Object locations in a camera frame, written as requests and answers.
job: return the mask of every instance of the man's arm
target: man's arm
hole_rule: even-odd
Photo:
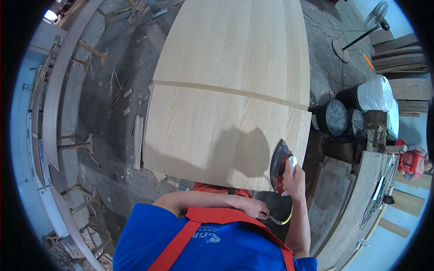
[[[152,205],[164,208],[179,217],[188,207],[234,208],[255,219],[265,219],[270,212],[265,203],[238,195],[223,195],[202,191],[182,191],[162,195]]]
[[[295,259],[309,257],[310,225],[305,196],[305,173],[298,165],[294,171],[289,160],[283,174],[283,186],[293,199],[293,215],[285,244],[293,251]]]

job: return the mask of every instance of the light wood panel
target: light wood panel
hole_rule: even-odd
[[[280,138],[304,160],[311,113],[240,95],[154,85],[143,167],[226,187],[272,191],[270,159]]]
[[[380,219],[380,222],[378,223],[378,225],[380,227],[385,228],[386,230],[398,235],[398,236],[401,236],[402,238],[407,238],[408,235],[410,234],[409,230],[402,228],[402,227],[400,227],[400,226],[398,226],[398,225],[396,225],[396,224],[394,224],[394,223],[392,223],[392,222],[390,222],[384,218]]]
[[[382,168],[381,156],[383,156],[384,161]],[[385,170],[388,158],[387,154],[363,152],[355,186],[350,191],[351,197],[348,205],[332,236],[317,256],[319,271],[324,271],[331,267],[336,267],[336,269],[340,270],[354,254],[354,249],[360,238],[365,238],[374,225],[375,218],[380,213],[379,210],[372,214],[371,219],[360,230],[363,213],[369,201],[371,201],[380,170]]]
[[[395,182],[405,183],[405,184],[408,184],[410,186],[423,188],[426,190],[431,190],[431,181],[432,181],[432,176],[427,175],[427,174],[422,174],[422,177],[420,177],[419,179],[413,180],[413,181],[407,180],[399,172],[397,172],[395,175]]]
[[[431,79],[428,78],[390,79],[389,84],[396,100],[428,101],[434,95]]]
[[[59,158],[57,156],[57,118],[63,80],[77,43],[86,25],[101,3],[102,0],[89,1],[80,11],[80,14],[75,19],[68,35],[62,43],[62,47],[60,48],[59,55],[57,56],[48,81],[42,118],[42,140],[44,144],[44,154],[57,170],[59,170]]]
[[[299,0],[186,0],[154,74],[163,85],[309,105],[309,52]]]
[[[395,203],[391,204],[391,207],[414,216],[421,214],[425,204],[425,199],[396,189],[393,190],[392,197],[394,197]]]

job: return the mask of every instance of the bucket lid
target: bucket lid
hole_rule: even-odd
[[[330,101],[325,111],[325,122],[333,136],[340,136],[347,128],[347,111],[339,100]]]

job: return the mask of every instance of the white bucket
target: white bucket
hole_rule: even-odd
[[[389,81],[382,75],[361,84],[357,88],[357,101],[361,109],[388,112],[394,103]]]

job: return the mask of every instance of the wooden board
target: wooden board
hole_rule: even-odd
[[[57,156],[57,119],[63,80],[77,43],[101,3],[102,0],[89,1],[80,11],[68,35],[62,42],[62,47],[60,48],[59,55],[57,56],[48,82],[42,118],[42,140],[44,144],[44,154],[57,170],[59,170],[59,158]]]
[[[390,79],[389,84],[396,100],[428,101],[434,95],[431,79],[428,78]]]
[[[141,162],[141,148],[143,141],[143,122],[144,118],[135,117],[135,127],[134,127],[134,168],[140,170]]]
[[[404,47],[399,49],[394,49],[390,51],[384,51],[381,53],[373,54],[371,56],[372,60],[381,59],[385,57],[391,57],[391,56],[399,56],[399,55],[406,55],[406,54],[417,54],[417,53],[423,53],[422,47],[420,46],[412,46],[412,47]]]
[[[407,180],[399,172],[397,172],[395,175],[395,182],[404,183],[410,186],[423,188],[426,190],[431,190],[431,181],[432,181],[432,176],[428,174],[422,174],[422,177],[420,177],[420,179],[413,180],[413,181]]]
[[[375,45],[377,43],[383,43],[389,40],[393,40],[393,35],[390,31],[380,29],[369,34],[369,39],[371,40],[371,44]]]
[[[406,64],[417,64],[425,63],[424,54],[406,54],[401,56],[391,56],[385,57],[372,61],[372,65],[378,69],[378,67],[388,67],[393,65],[406,65]]]
[[[333,161],[326,161],[321,166],[316,189],[314,192],[312,208],[309,210],[310,223],[310,257],[316,257],[327,242],[330,233],[333,233],[336,222],[339,222],[345,203],[349,198],[351,177],[347,178],[347,168]]]
[[[143,140],[143,167],[195,182],[272,191],[268,178],[283,138],[304,160],[311,113],[269,101],[154,85]]]
[[[425,204],[425,199],[408,194],[399,190],[393,190],[392,197],[395,203],[391,207],[409,213],[410,215],[419,216]]]
[[[409,65],[397,65],[390,68],[380,68],[377,69],[378,73],[385,74],[388,72],[398,72],[402,70],[419,70],[419,69],[427,69],[427,65],[423,63],[418,64],[409,64]]]
[[[407,238],[408,235],[410,234],[409,230],[402,228],[402,227],[400,227],[400,226],[398,226],[398,225],[396,225],[396,224],[394,224],[394,223],[392,223],[392,222],[390,222],[384,218],[380,219],[380,222],[378,223],[378,225],[380,227],[385,228],[386,230],[398,235],[398,236],[401,236],[402,238]]]
[[[154,83],[211,89],[307,110],[309,52],[299,0],[186,0]]]
[[[317,256],[318,271],[324,271],[332,267],[337,270],[351,258],[354,249],[360,238],[364,238],[375,222],[379,211],[376,211],[363,230],[360,230],[359,223],[362,220],[366,206],[374,193],[378,182],[380,170],[386,167],[387,154],[364,151],[360,163],[359,173],[354,189],[350,191],[351,198],[342,215],[336,230]]]
[[[402,48],[405,46],[409,46],[413,43],[417,43],[419,42],[416,34],[408,34],[405,36],[402,36],[400,38],[397,39],[393,39],[391,41],[385,42],[383,44],[377,44],[374,46],[375,52],[379,53],[379,52],[384,52],[384,51],[390,51],[393,49],[398,49],[398,48]]]
[[[427,113],[428,101],[397,100],[399,112]]]
[[[86,241],[83,239],[77,225],[72,218],[71,211],[69,210],[68,205],[64,198],[60,195],[60,193],[54,188],[53,184],[50,183],[51,192],[53,193],[54,201],[56,202],[56,206],[59,209],[60,216],[62,217],[63,222],[66,225],[66,228],[69,231],[72,239],[76,243],[77,247],[89,261],[93,268],[97,271],[105,271],[99,261],[95,258],[92,251],[90,251],[89,246],[87,246]]]

